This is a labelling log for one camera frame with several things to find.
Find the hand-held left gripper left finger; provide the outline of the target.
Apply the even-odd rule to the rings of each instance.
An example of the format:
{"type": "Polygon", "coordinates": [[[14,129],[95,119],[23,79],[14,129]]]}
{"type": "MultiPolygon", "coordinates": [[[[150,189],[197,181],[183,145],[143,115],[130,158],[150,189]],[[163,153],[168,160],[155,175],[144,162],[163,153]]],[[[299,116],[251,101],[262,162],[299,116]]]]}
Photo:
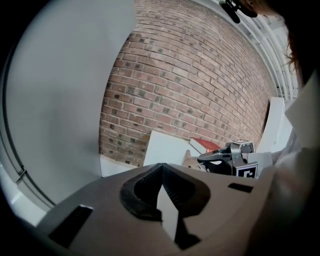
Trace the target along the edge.
{"type": "Polygon", "coordinates": [[[157,208],[162,167],[152,164],[93,181],[51,209],[37,229],[72,255],[179,253],[157,208]]]}

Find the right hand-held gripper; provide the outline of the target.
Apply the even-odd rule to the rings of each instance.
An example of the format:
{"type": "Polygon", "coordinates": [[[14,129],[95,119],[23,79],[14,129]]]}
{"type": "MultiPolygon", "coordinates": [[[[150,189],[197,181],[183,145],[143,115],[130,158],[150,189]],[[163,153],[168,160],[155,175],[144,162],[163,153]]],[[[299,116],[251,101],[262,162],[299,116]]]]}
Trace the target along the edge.
{"type": "Polygon", "coordinates": [[[258,179],[262,170],[273,165],[271,152],[256,152],[254,142],[236,139],[220,148],[201,154],[198,162],[205,162],[210,173],[258,179]]]}

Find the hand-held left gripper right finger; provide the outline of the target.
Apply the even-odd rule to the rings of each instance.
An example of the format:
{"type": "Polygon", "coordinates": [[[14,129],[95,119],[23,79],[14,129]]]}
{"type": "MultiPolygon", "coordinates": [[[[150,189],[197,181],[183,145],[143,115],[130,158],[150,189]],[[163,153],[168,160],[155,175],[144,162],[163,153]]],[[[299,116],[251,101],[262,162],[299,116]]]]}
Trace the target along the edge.
{"type": "Polygon", "coordinates": [[[244,256],[273,180],[273,170],[258,179],[215,174],[182,167],[173,168],[204,182],[210,199],[199,215],[185,219],[188,231],[200,242],[176,252],[177,256],[244,256]]]}

